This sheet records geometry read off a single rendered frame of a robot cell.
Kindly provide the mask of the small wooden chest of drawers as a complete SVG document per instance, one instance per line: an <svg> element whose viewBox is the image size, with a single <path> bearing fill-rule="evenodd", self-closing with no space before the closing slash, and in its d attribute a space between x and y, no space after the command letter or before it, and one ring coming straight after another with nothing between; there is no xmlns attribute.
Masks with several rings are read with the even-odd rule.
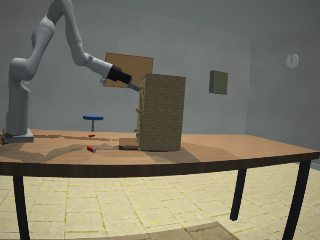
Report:
<svg viewBox="0 0 320 240"><path fill-rule="evenodd" d="M146 73L141 150L180 151L186 77Z"/></svg>

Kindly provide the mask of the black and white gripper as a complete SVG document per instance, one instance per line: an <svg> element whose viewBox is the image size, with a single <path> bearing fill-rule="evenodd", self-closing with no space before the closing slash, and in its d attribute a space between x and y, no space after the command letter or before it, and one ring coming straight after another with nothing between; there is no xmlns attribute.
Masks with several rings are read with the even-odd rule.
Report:
<svg viewBox="0 0 320 240"><path fill-rule="evenodd" d="M106 83L107 78L115 82L119 80L119 81L122 81L123 83L128 84L127 87L133 90L136 90L138 92L140 91L138 86L131 84L132 75L122 72L121 68L115 65L104 62L99 70L99 74L103 76L100 80L102 84Z"/></svg>

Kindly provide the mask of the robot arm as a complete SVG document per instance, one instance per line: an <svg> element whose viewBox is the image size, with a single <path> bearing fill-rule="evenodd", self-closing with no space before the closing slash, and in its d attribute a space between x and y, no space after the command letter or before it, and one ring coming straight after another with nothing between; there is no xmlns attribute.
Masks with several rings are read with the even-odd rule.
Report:
<svg viewBox="0 0 320 240"><path fill-rule="evenodd" d="M74 63L85 66L99 74L104 63L84 53L71 0L54 0L45 17L34 30L31 40L33 51L29 59L14 58L9 67L9 104L6 113L6 132L11 135L25 135L28 131L28 107L30 90L22 80L30 81L39 66L42 55L55 32L55 25L61 16L65 17L66 38Z"/></svg>

